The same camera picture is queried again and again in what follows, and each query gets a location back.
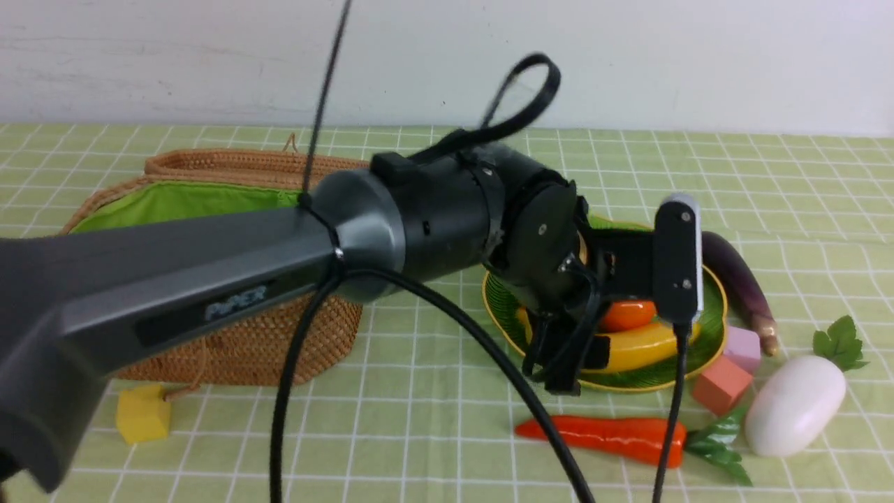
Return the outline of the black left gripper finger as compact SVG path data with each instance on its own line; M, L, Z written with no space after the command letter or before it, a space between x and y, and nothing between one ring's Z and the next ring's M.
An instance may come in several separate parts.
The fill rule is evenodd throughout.
M600 317L549 321L543 334L543 387L552 395L577 397L583 370L604 370L610 360L610 338L602 335Z
M521 370L527 378L546 378L552 366L547 340L558 321L552 313L537 315L521 311L520 320L526 323L527 351L522 360Z

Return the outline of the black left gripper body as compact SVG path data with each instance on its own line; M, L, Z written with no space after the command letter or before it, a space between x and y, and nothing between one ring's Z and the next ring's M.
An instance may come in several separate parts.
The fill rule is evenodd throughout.
M616 300L654 300L650 231L587 227L520 252L520 303L541 317L583 318Z

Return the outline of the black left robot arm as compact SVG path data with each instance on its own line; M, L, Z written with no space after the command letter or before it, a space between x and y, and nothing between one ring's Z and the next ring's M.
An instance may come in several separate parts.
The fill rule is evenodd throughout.
M336 252L428 282L478 264L530 311L582 316L651 298L654 236L591 230L572 182L499 143L326 175L310 210L180 219L2 240L2 478L57 489L109 378L226 323L309 292Z

